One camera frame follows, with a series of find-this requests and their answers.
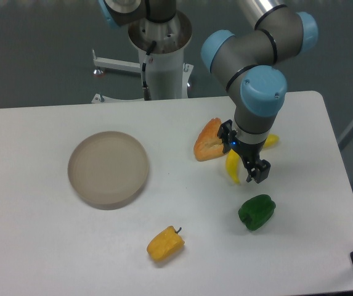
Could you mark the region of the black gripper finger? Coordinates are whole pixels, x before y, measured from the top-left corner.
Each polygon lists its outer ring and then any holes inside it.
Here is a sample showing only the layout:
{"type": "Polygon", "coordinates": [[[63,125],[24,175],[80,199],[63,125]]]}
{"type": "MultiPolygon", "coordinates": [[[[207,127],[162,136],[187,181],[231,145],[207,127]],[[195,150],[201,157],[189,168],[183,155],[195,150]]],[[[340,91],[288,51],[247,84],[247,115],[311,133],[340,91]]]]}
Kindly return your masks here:
{"type": "Polygon", "coordinates": [[[222,148],[222,153],[226,154],[228,153],[235,145],[235,135],[236,131],[232,129],[232,120],[227,120],[223,123],[221,123],[218,132],[217,132],[217,137],[221,140],[223,148],[222,148]]]}
{"type": "Polygon", "coordinates": [[[263,180],[267,179],[269,175],[269,171],[271,168],[271,164],[267,160],[256,160],[255,162],[248,162],[246,165],[246,170],[248,172],[248,176],[246,181],[249,183],[254,181],[259,184],[263,180]]]}

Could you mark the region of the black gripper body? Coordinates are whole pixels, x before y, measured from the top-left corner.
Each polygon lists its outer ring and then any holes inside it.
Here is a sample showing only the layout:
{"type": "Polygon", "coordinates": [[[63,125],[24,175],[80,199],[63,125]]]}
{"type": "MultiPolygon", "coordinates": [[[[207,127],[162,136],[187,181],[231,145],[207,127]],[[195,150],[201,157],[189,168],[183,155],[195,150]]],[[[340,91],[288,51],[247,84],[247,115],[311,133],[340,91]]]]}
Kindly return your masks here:
{"type": "Polygon", "coordinates": [[[240,141],[235,136],[230,140],[230,147],[241,157],[245,165],[266,165],[266,161],[260,158],[260,152],[264,146],[265,140],[248,144],[240,141]]]}

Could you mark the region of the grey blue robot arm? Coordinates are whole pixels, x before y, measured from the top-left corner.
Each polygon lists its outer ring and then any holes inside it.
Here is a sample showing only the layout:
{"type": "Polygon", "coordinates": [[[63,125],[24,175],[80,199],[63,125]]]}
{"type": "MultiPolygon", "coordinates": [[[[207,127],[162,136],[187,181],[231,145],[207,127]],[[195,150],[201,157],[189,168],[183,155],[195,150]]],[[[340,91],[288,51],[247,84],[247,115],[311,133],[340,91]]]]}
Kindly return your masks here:
{"type": "MultiPolygon", "coordinates": [[[[184,49],[192,24],[176,2],[100,1],[99,6],[110,27],[128,27],[144,99],[180,99],[187,90],[184,49]]],[[[275,64],[314,47],[319,30],[313,16],[294,12],[283,1],[240,1],[240,7],[253,31],[243,37],[214,32],[201,47],[201,59],[235,104],[233,120],[217,131],[223,150],[241,158],[247,181],[260,183],[270,171],[260,152],[287,92],[275,64]]]]}

